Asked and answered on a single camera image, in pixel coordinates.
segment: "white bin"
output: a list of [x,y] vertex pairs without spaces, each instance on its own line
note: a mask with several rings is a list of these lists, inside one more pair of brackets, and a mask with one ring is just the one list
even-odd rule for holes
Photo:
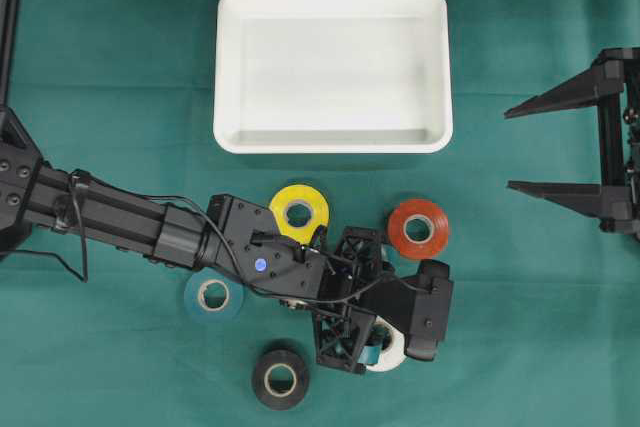
[[445,0],[220,0],[213,132],[234,153],[450,140]]

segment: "tape roll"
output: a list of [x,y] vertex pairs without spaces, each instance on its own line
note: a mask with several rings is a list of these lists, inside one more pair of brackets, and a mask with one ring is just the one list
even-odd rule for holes
[[[295,227],[288,217],[289,209],[295,205],[303,205],[311,213],[306,224]],[[323,225],[329,225],[329,204],[327,200],[313,187],[294,184],[280,190],[271,199],[269,209],[276,218],[276,223],[282,235],[291,237],[301,244],[311,242],[315,230]]]
[[[407,225],[412,220],[427,224],[429,235],[416,241],[407,234]],[[411,260],[424,260],[439,254],[449,241],[449,219],[444,211],[433,202],[411,199],[398,205],[387,224],[387,234],[391,245],[400,255]]]
[[[289,371],[291,381],[273,378],[276,369]],[[288,410],[300,403],[309,388],[309,369],[302,358],[290,350],[274,350],[258,359],[251,385],[260,402],[273,410]]]
[[[205,301],[207,288],[222,287],[224,299],[221,305],[210,307]],[[184,289],[184,306],[189,316],[200,323],[222,322],[233,319],[244,301],[244,287],[231,282],[211,268],[193,274]]]
[[383,328],[389,332],[388,340],[382,344],[378,362],[367,365],[367,370],[372,372],[387,372],[398,367],[406,356],[404,355],[404,334],[392,326],[382,317],[377,317],[374,328]]

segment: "teal tape roll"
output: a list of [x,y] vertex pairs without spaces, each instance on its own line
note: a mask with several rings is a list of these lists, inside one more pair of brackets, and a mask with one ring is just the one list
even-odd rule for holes
[[362,353],[358,358],[359,364],[365,365],[374,365],[378,363],[378,358],[380,357],[380,351],[382,350],[382,345],[365,345],[362,349]]
[[[219,307],[211,308],[205,303],[204,294],[214,284],[224,289],[225,299]],[[193,320],[203,324],[233,319],[240,312],[243,301],[244,287],[210,268],[193,274],[184,289],[184,307],[187,313]]]

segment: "black cable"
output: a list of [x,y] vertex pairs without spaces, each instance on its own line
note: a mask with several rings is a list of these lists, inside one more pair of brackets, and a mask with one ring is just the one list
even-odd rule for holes
[[78,280],[83,281],[82,276],[75,271],[75,269],[71,268],[71,266],[69,264],[67,264],[65,262],[65,260],[58,254],[56,254],[55,252],[44,252],[41,250],[26,250],[26,249],[15,249],[15,250],[3,250],[0,251],[0,255],[13,255],[13,254],[19,254],[19,255],[33,255],[36,257],[51,257],[56,259],[58,262],[60,262],[62,264],[62,266],[65,268],[65,270],[67,270],[69,273],[71,273],[74,277],[76,277]]
[[193,200],[191,200],[188,197],[184,197],[182,195],[146,195],[146,194],[138,194],[135,192],[131,192],[128,190],[124,190],[121,189],[119,187],[115,187],[113,185],[108,184],[107,182],[104,182],[100,179],[96,179],[96,178],[92,178],[92,180],[94,182],[96,182],[97,184],[102,185],[103,187],[108,187],[108,188],[112,188],[115,190],[118,190],[122,193],[128,194],[128,195],[132,195],[134,197],[138,197],[138,198],[142,198],[142,199],[146,199],[146,200],[173,200],[176,202],[184,202],[185,204],[189,205],[189,207],[191,207],[198,215],[200,215],[200,217],[202,217],[202,219],[207,223],[207,225],[209,225],[213,231],[215,232],[216,236],[220,239],[220,242],[222,243],[223,247],[225,248],[225,250],[227,251],[227,253],[229,254],[229,258],[231,259],[231,265],[233,266],[233,269],[235,270],[237,277],[239,279],[234,279],[231,276],[229,276],[229,272],[226,269],[222,269],[222,268],[215,268],[213,267],[217,272],[219,272],[221,275],[226,276],[227,278],[229,278],[230,280],[233,280],[234,282],[238,282],[244,286],[246,286],[248,289],[250,289],[254,294],[259,295],[261,297],[268,297],[268,298],[272,298],[272,299],[280,299],[280,300],[288,300],[288,299],[293,299],[293,300],[299,300],[302,302],[309,302],[309,303],[315,303],[315,304],[338,304],[338,303],[345,303],[355,297],[358,297],[359,295],[362,295],[363,293],[365,293],[366,291],[368,291],[369,289],[371,289],[372,287],[376,286],[377,284],[379,284],[380,282],[382,282],[385,279],[395,279],[398,280],[399,282],[401,282],[403,285],[405,285],[406,287],[408,287],[411,290],[415,290],[415,291],[419,291],[419,292],[424,292],[424,293],[429,293],[428,290],[426,289],[422,289],[420,287],[415,287],[411,284],[409,284],[408,282],[406,282],[405,280],[397,277],[395,274],[391,273],[391,272],[384,272],[383,275],[377,277],[376,279],[372,280],[371,282],[369,282],[368,284],[366,284],[364,287],[361,287],[360,289],[352,292],[349,295],[345,295],[343,297],[338,297],[335,299],[314,299],[311,297],[302,297],[302,296],[295,296],[295,295],[283,295],[283,294],[279,294],[277,292],[273,292],[267,289],[263,289],[260,288],[254,284],[252,284],[251,282],[248,282],[242,275],[242,270],[240,269],[240,263],[238,262],[238,258],[235,255],[235,252],[233,251],[233,249],[231,248],[231,245],[229,245],[229,242],[227,241],[227,239],[225,238],[224,234],[222,233],[222,231],[220,230],[220,228],[216,225],[216,223],[211,220],[211,218],[207,215],[206,212],[204,212],[200,206],[198,204],[196,204]]
[[80,232],[80,245],[82,246],[82,276],[73,271],[74,275],[78,277],[85,284],[89,282],[89,260],[87,255],[87,236],[84,230],[84,221],[82,220],[82,214],[80,213],[80,204],[78,203],[78,195],[76,192],[76,184],[74,173],[69,176],[69,192],[71,193],[71,203],[73,204],[73,210],[78,220],[78,231]]

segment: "white tape roll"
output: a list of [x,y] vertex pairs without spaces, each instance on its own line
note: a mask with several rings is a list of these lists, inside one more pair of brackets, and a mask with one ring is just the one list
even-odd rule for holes
[[378,363],[374,365],[367,365],[367,370],[372,372],[386,372],[398,367],[406,358],[404,355],[404,334],[398,329],[393,327],[389,322],[382,317],[378,317],[374,325],[381,326],[389,332],[391,335],[391,341],[380,352]]

